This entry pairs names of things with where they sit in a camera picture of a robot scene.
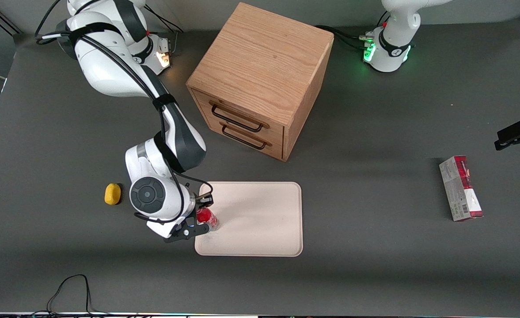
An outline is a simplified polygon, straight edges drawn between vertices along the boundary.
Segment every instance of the white wall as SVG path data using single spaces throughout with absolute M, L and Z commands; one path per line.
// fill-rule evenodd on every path
M 43 33 L 68 18 L 62 0 L 46 21 Z M 219 30 L 239 0 L 147 0 L 165 18 L 187 30 Z M 26 33 L 33 33 L 53 0 L 0 0 L 0 11 Z M 244 0 L 308 24 L 367 26 L 383 13 L 379 0 Z M 163 26 L 147 14 L 150 30 Z M 454 0 L 421 10 L 424 24 L 499 22 L 520 16 L 520 0 Z

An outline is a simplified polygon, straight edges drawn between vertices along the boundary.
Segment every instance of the drawer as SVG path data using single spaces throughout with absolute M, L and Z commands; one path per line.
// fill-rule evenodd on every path
M 282 160 L 284 148 L 281 141 L 268 141 L 261 139 L 257 135 L 223 121 L 214 121 L 211 124 L 211 130 L 220 133 L 225 137 L 229 137 L 238 143 L 247 145 L 252 149 L 265 153 L 266 155 Z
M 254 114 L 246 114 L 228 105 L 227 102 L 211 97 L 192 89 L 193 95 L 201 108 L 201 113 L 205 116 L 209 126 L 215 125 L 219 121 L 231 127 L 240 128 L 249 135 L 271 143 L 282 143 L 284 127 L 273 121 L 258 119 Z

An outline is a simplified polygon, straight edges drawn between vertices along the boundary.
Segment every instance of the red bottle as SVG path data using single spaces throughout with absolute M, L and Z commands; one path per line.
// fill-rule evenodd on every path
M 215 231 L 219 228 L 219 219 L 217 219 L 209 208 L 197 210 L 197 222 L 209 224 L 211 231 Z

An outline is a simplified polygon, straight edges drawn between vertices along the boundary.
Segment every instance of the wooden drawer cabinet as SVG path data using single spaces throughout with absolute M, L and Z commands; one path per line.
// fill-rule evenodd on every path
M 330 32 L 240 3 L 187 88 L 211 130 L 287 161 L 332 42 Z

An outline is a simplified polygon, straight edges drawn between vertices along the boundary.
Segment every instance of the plastic tray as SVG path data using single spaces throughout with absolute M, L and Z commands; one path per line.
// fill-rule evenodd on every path
M 195 238 L 204 256 L 294 257 L 303 251 L 301 187 L 294 182 L 210 182 L 219 229 Z M 201 194 L 207 192 L 206 185 Z

